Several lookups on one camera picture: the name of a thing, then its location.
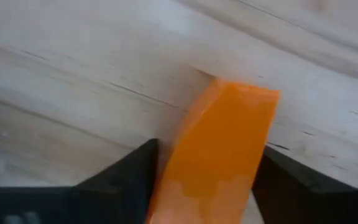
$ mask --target light wooden surface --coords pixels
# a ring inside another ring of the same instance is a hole
[[[212,76],[282,90],[269,145],[358,187],[350,0],[0,0],[0,185],[168,146]]]

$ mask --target orange plastic piece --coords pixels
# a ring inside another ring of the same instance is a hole
[[[215,80],[186,117],[149,224],[238,224],[279,92]]]

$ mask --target wooden board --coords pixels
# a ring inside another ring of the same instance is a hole
[[[279,16],[235,0],[0,0],[0,102],[134,148],[173,139],[205,73],[279,89],[270,145],[358,187],[358,33]]]

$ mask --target orange foam block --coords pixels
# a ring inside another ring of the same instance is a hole
[[[278,98],[278,91],[213,81],[186,117],[148,223],[240,223]]]

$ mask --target orange block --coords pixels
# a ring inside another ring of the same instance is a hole
[[[148,223],[240,223],[278,98],[274,90],[212,82],[186,117]]]

